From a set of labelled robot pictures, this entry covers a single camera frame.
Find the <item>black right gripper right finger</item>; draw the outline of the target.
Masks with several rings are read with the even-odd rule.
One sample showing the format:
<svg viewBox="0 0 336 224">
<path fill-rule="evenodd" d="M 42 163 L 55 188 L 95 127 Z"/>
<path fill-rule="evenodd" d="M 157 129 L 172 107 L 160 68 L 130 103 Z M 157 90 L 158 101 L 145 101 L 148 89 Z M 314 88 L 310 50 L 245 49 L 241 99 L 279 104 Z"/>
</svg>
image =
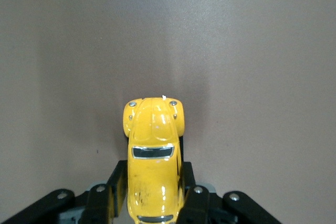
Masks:
<svg viewBox="0 0 336 224">
<path fill-rule="evenodd" d="M 208 224 L 209 191 L 196 184 L 191 162 L 183 162 L 181 175 L 184 205 L 178 224 Z"/>
</svg>

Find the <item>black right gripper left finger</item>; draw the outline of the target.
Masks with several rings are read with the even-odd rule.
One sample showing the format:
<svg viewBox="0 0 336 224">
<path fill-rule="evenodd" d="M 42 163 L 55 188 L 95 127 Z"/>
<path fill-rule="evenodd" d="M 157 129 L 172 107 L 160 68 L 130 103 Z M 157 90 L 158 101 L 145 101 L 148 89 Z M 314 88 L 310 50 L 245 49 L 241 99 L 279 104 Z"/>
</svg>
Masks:
<svg viewBox="0 0 336 224">
<path fill-rule="evenodd" d="M 121 212 L 127 188 L 127 161 L 121 160 L 106 183 L 90 189 L 80 224 L 113 224 Z"/>
</svg>

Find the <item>yellow beetle toy car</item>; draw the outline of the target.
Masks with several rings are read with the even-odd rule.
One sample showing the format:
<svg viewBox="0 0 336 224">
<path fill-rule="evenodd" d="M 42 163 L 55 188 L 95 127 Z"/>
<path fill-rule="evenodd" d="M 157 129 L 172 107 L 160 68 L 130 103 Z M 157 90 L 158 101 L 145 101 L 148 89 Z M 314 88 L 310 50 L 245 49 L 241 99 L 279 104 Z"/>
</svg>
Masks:
<svg viewBox="0 0 336 224">
<path fill-rule="evenodd" d="M 123 111 L 128 139 L 127 207 L 135 224 L 172 224 L 184 204 L 185 130 L 181 101 L 165 96 L 130 101 Z"/>
</svg>

